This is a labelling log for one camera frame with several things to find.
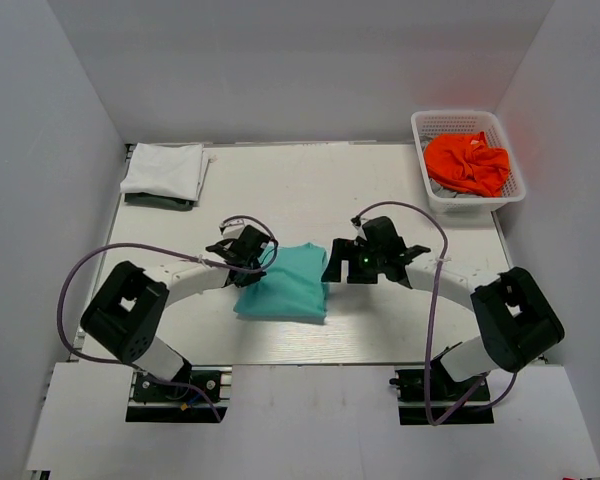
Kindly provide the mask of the teal t shirt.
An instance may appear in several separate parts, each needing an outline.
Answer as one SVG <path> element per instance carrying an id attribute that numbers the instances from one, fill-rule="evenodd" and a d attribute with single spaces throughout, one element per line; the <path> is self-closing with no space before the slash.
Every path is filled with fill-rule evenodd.
<path id="1" fill-rule="evenodd" d="M 313 243 L 280 247 L 257 283 L 244 289 L 233 307 L 242 318 L 322 323 L 329 287 L 321 280 L 327 251 Z"/>

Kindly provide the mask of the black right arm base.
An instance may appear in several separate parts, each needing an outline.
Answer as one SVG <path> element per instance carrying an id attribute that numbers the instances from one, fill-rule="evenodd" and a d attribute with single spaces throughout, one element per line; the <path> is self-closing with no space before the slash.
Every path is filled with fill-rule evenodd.
<path id="1" fill-rule="evenodd" d="M 480 376 L 454 382 L 437 358 L 431 362 L 430 400 L 434 419 L 438 419 L 469 391 L 477 380 L 479 386 L 443 425 L 487 425 L 494 423 L 494 415 L 487 405 L 491 402 L 488 383 Z M 389 379 L 390 387 L 397 394 L 399 422 L 401 426 L 426 426 L 429 424 L 425 411 L 424 368 L 410 366 L 395 370 Z"/>

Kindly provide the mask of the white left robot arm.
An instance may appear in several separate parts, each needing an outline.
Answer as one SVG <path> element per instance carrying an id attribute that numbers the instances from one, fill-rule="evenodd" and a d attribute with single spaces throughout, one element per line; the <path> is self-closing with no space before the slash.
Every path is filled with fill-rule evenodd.
<path id="1" fill-rule="evenodd" d="M 164 311 L 206 291 L 255 284 L 272 265 L 261 262 L 265 249 L 271 247 L 277 255 L 277 240 L 252 225 L 230 222 L 220 231 L 223 238 L 206 248 L 210 257 L 173 252 L 176 262 L 153 268 L 118 263 L 80 320 L 81 328 L 116 361 L 146 372 L 171 399 L 189 392 L 191 363 L 158 338 Z"/>

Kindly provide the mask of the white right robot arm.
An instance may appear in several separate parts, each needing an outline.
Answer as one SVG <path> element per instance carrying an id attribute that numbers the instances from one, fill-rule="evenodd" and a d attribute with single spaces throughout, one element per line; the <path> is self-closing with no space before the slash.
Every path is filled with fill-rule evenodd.
<path id="1" fill-rule="evenodd" d="M 473 312 L 478 336 L 430 361 L 439 396 L 455 398 L 468 379 L 492 370 L 517 373 L 564 339 L 562 323 L 527 270 L 492 273 L 442 259 L 426 246 L 407 245 L 386 216 L 353 224 L 355 238 L 333 240 L 323 282 L 375 284 L 385 277 Z"/>

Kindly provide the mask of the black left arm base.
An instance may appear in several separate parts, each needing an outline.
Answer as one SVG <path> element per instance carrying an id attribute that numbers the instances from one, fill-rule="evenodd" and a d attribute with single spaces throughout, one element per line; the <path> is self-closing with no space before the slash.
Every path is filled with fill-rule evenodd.
<path id="1" fill-rule="evenodd" d="M 227 413 L 232 385 L 228 366 L 194 367 L 184 382 L 190 387 L 153 382 L 145 372 L 135 373 L 126 409 L 127 423 L 215 424 Z"/>

